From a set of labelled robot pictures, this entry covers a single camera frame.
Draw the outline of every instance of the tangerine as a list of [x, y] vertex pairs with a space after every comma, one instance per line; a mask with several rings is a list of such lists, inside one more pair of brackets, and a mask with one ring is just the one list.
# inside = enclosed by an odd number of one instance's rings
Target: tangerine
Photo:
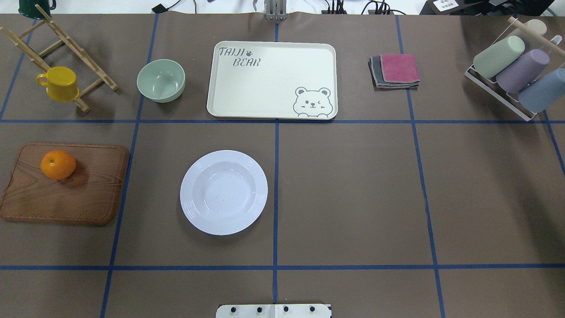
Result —
[[64, 150], [47, 152], [41, 160], [41, 171], [51, 179], [68, 178], [76, 169], [76, 160]]

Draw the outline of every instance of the brown table surface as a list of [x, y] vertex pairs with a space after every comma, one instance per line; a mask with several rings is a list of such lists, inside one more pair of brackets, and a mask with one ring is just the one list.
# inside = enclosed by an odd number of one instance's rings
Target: brown table surface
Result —
[[[220, 304], [272, 302], [327, 303], [337, 318], [565, 316], [565, 102], [526, 123], [463, 76], [506, 17], [54, 19], [120, 88], [85, 96], [82, 115], [46, 98], [40, 70], [0, 35], [0, 184], [30, 141], [123, 145], [131, 161], [106, 226], [0, 221], [0, 316], [214, 317]], [[564, 33], [564, 18], [542, 19], [548, 36]], [[32, 21], [0, 25], [21, 33]], [[26, 38], [37, 50], [56, 39], [46, 27]], [[331, 44], [335, 119], [211, 116], [222, 40]], [[376, 90], [369, 57], [401, 52], [414, 54], [420, 87]], [[136, 88], [159, 58], [186, 71], [167, 104]], [[82, 87], [95, 79], [68, 48], [46, 60]], [[257, 221], [226, 237], [196, 229], [179, 202], [187, 169], [220, 149], [254, 158], [269, 187]]]

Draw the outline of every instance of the white tray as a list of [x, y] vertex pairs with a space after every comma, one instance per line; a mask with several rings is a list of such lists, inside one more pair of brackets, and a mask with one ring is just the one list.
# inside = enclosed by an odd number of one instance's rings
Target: white tray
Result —
[[217, 117], [331, 119], [337, 114], [336, 50], [222, 41], [214, 48], [206, 108]]

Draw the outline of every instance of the folded cloth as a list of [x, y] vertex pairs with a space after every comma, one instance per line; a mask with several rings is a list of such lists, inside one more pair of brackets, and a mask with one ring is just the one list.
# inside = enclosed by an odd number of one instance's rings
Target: folded cloth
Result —
[[409, 83], [394, 83], [394, 82], [385, 81], [383, 78], [383, 70], [381, 67], [381, 56], [382, 55], [369, 58], [369, 67], [371, 69], [371, 74], [373, 76], [373, 79], [375, 80], [375, 84], [377, 85], [377, 88], [401, 89], [401, 88], [413, 88], [419, 85], [420, 83], [419, 80]]
[[406, 84], [420, 82], [414, 55], [383, 54], [380, 57], [385, 82]]

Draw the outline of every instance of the blue grid line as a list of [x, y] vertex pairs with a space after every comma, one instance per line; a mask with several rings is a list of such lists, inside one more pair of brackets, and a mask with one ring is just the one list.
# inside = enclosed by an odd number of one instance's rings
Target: blue grid line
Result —
[[[147, 63], [151, 61], [151, 54], [153, 53], [153, 44], [155, 41], [155, 34], [157, 32], [157, 22], [159, 21], [159, 15], [155, 15], [155, 20], [153, 21], [153, 31], [151, 34], [151, 41], [149, 43], [149, 52], [147, 54]], [[125, 198], [128, 193], [128, 186], [129, 186], [129, 176], [131, 174], [132, 165], [133, 165], [133, 155], [136, 150], [136, 143], [137, 143], [137, 133], [139, 131], [140, 119], [141, 119], [141, 112], [143, 110], [143, 95], [140, 95], [139, 106], [137, 108], [137, 118], [136, 118], [136, 126], [133, 130], [133, 138], [132, 144], [130, 147], [129, 152], [129, 162], [128, 162], [128, 170], [125, 174], [125, 181], [124, 181], [124, 190], [121, 196], [121, 203], [120, 203], [120, 212], [118, 213], [118, 221], [116, 224], [116, 232], [114, 234], [114, 243], [112, 245], [112, 254], [110, 257], [110, 267], [108, 269], [108, 276], [106, 278], [106, 287], [104, 289], [104, 298], [102, 300], [102, 309], [100, 310], [100, 318], [104, 318], [106, 316], [106, 306], [108, 305], [108, 296], [110, 295], [110, 285], [112, 283], [112, 273], [114, 262], [116, 260], [116, 250], [118, 249], [118, 240], [120, 237], [120, 228], [121, 228], [121, 220], [124, 214], [124, 206], [125, 206]]]
[[[404, 47], [402, 45], [402, 31], [400, 28], [400, 21], [397, 15], [394, 16], [396, 20], [396, 28], [398, 33], [398, 44], [400, 46], [400, 53], [404, 54]], [[424, 178], [424, 169], [422, 167], [421, 155], [420, 155], [420, 145], [418, 142], [418, 132], [416, 130], [416, 121], [414, 118], [414, 108], [412, 107], [412, 97], [410, 95], [410, 89], [406, 89], [406, 98], [408, 100], [408, 109], [410, 111], [410, 120], [412, 121], [412, 135], [414, 137], [414, 146], [416, 148], [416, 158], [418, 160], [418, 171], [420, 174], [420, 185], [422, 188], [422, 193], [424, 195], [424, 204], [425, 204], [425, 213], [428, 223], [428, 235], [429, 235], [429, 244], [432, 251], [432, 261], [433, 265], [437, 266], [437, 255], [436, 255], [436, 243], [433, 237], [433, 229], [432, 229], [432, 217], [429, 212], [429, 203], [428, 203], [428, 194], [426, 191], [425, 186], [425, 178]], [[441, 290], [441, 280], [440, 280], [440, 271], [437, 267], [434, 269], [434, 275], [436, 276], [436, 288], [437, 288], [437, 299], [438, 304], [440, 306], [440, 314], [442, 318], [445, 318], [445, 306], [444, 306], [444, 297]]]
[[[112, 271], [222, 271], [222, 270], [456, 270], [456, 269], [543, 269], [565, 268], [565, 263], [500, 264], [414, 264], [414, 265], [122, 265]], [[109, 270], [110, 266], [86, 265], [0, 265], [0, 270]]]
[[[565, 121], [491, 121], [471, 119], [415, 119], [416, 124], [565, 124]], [[232, 124], [410, 124], [410, 119], [334, 119], [317, 121], [308, 119], [0, 119], [0, 123], [232, 123]]]
[[82, 265], [0, 265], [0, 270], [108, 270], [108, 266]]
[[114, 124], [114, 123], [136, 123], [135, 119], [2, 119], [0, 123], [18, 124], [54, 124], [54, 123], [74, 123], [74, 124]]
[[544, 116], [547, 123], [547, 130], [549, 130], [549, 135], [551, 136], [553, 147], [555, 148], [555, 152], [557, 153], [557, 159], [559, 160], [559, 164], [561, 165], [561, 171], [565, 175], [565, 165], [563, 164], [563, 157], [561, 156], [561, 152], [559, 151], [559, 146], [557, 145], [557, 139], [555, 139], [555, 134], [553, 133], [553, 128], [551, 127], [551, 123], [549, 122], [549, 116], [547, 116], [546, 110], [544, 110]]
[[135, 270], [147, 270], [147, 271], [160, 271], [160, 270], [183, 270], [183, 271], [217, 271], [217, 270], [273, 270], [273, 266], [270, 265], [211, 265], [211, 266], [195, 266], [195, 265], [173, 265], [173, 266], [114, 266], [113, 270], [123, 270], [123, 271], [135, 271]]
[[438, 265], [437, 269], [516, 269], [516, 268], [565, 268], [564, 263], [555, 264], [449, 264]]
[[407, 270], [434, 269], [434, 265], [279, 265], [279, 270]]
[[[36, 25], [37, 20], [34, 20], [32, 26]], [[32, 39], [33, 31], [28, 34], [28, 37], [25, 39], [25, 43], [29, 44], [30, 40]], [[24, 60], [24, 53], [20, 54], [20, 59], [18, 61], [18, 65], [14, 70], [14, 75], [12, 76], [12, 81], [10, 82], [10, 87], [8, 87], [8, 92], [6, 93], [6, 97], [4, 98], [4, 103], [2, 104], [2, 110], [0, 110], [0, 120], [4, 116], [4, 111], [6, 111], [6, 107], [8, 106], [8, 100], [10, 99], [10, 94], [12, 93], [12, 89], [14, 88], [14, 84], [16, 83], [16, 78], [18, 77], [18, 73], [20, 72], [21, 63]]]
[[[279, 41], [279, 24], [275, 23], [275, 42]], [[279, 119], [275, 120], [275, 183], [273, 187], [273, 303], [279, 299]]]

